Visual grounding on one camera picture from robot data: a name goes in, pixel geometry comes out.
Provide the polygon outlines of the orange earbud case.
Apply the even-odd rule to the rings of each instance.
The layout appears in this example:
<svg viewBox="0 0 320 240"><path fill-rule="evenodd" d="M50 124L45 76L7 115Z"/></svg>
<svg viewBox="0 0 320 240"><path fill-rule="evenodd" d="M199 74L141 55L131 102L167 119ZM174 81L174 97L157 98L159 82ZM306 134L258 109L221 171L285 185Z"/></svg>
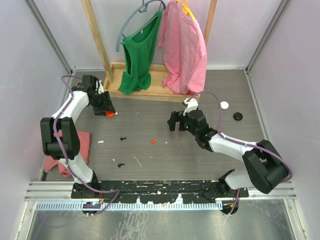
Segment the orange earbud case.
<svg viewBox="0 0 320 240"><path fill-rule="evenodd" d="M116 114L114 112L111 112L111 111L106 111L105 112L105 115L108 117L108 118L112 118L114 117Z"/></svg>

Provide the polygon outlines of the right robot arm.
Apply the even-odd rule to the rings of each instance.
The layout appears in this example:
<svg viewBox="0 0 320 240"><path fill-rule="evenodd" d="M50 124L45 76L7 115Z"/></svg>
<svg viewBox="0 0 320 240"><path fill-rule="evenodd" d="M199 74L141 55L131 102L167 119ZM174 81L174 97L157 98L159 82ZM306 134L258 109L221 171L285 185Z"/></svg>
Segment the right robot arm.
<svg viewBox="0 0 320 240"><path fill-rule="evenodd" d="M229 137L211 128L202 110L173 111L167 124L171 132L179 125L179 131L191 133L200 148L244 163L245 170L232 169L219 178L219 191L225 197L244 188L256 188L268 194L290 176L288 167L269 141L255 143Z"/></svg>

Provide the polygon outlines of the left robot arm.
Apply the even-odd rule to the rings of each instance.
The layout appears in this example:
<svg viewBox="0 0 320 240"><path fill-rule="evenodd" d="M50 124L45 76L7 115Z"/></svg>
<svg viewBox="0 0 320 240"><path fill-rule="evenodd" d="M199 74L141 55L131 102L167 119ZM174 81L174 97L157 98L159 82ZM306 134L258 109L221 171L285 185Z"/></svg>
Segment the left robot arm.
<svg viewBox="0 0 320 240"><path fill-rule="evenodd" d="M96 173L88 167L80 154L81 142L75 127L80 113L92 106L96 116L116 116L110 94L101 80L83 75L81 83L67 87L69 95L61 108L51 117L40 121L42 149L45 155L63 164L74 179L74 187L88 198L104 193Z"/></svg>

